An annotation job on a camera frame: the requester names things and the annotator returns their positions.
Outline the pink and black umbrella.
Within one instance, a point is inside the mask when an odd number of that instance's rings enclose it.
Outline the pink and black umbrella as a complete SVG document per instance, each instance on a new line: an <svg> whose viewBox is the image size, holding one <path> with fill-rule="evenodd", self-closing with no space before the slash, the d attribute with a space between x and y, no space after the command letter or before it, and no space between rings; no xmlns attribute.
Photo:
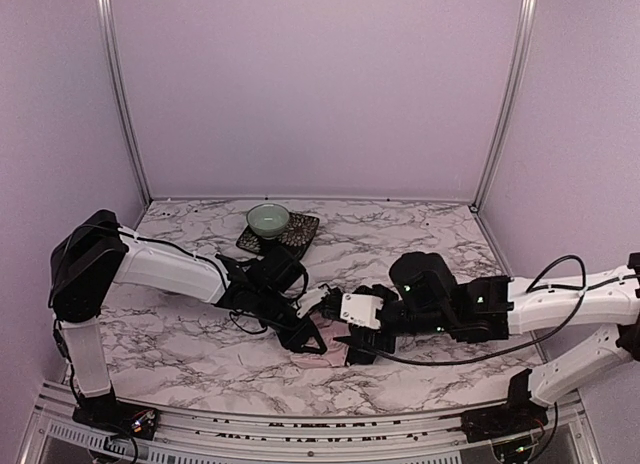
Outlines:
<svg viewBox="0 0 640 464"><path fill-rule="evenodd" d="M311 316L322 337L327 351L324 354L294 354L291 361L302 369L339 368L346 365L349 347L335 341L336 337L349 336L349 327L341 321L325 319L320 314Z"/></svg>

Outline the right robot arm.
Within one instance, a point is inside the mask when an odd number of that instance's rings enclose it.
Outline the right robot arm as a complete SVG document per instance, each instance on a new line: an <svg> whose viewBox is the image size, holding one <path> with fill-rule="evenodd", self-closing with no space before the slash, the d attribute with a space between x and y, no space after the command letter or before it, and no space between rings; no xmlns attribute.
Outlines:
<svg viewBox="0 0 640 464"><path fill-rule="evenodd" d="M509 380L504 403L465 411L468 442L505 437L548 422L559 398L598 374L639 358L639 256L600 274L563 283L506 275L460 283L437 253L403 254L389 270L392 289L347 293L338 316L352 330L343 343L359 357L394 360L395 339L443 333L467 344L541 330L549 339L569 325L598 325L573 349Z"/></svg>

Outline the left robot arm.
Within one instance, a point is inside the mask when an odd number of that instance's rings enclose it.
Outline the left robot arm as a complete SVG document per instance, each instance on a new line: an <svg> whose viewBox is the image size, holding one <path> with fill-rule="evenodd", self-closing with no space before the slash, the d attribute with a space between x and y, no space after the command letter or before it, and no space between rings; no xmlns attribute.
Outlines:
<svg viewBox="0 0 640 464"><path fill-rule="evenodd" d="M283 247L245 261L222 254L208 258L142 237L121 226L114 212L99 210L54 249L50 266L48 306L56 346L70 367L73 419L118 437L152 440L160 412L116 396L99 328L103 302L115 284L182 295L234 318L255 319L292 353L322 355L327 350L307 312L295 309L300 298L286 294L309 276Z"/></svg>

